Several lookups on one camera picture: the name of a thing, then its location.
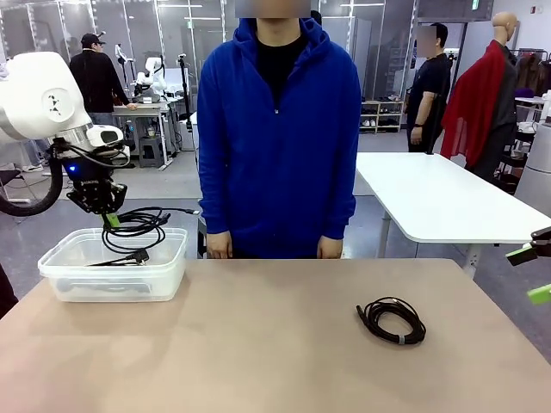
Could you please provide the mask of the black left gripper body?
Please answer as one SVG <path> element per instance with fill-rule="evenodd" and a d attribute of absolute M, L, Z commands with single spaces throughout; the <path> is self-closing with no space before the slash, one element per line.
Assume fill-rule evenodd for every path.
<path fill-rule="evenodd" d="M 61 163 L 73 190 L 67 198 L 73 202 L 113 202 L 117 189 L 113 189 L 111 176 L 115 170 L 111 161 L 93 162 L 86 157 L 63 158 Z"/>

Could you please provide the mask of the person's right hand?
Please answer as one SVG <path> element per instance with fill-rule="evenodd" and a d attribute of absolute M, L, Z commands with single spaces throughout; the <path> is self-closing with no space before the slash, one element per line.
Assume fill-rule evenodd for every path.
<path fill-rule="evenodd" d="M 208 233 L 206 237 L 208 257 L 212 259 L 231 259 L 232 237 L 229 231 Z"/>

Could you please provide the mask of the person's left hand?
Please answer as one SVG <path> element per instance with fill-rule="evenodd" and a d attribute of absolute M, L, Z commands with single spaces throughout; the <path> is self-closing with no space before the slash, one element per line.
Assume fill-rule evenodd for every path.
<path fill-rule="evenodd" d="M 343 239 L 322 236 L 318 243 L 318 259 L 340 259 L 343 254 Z"/>

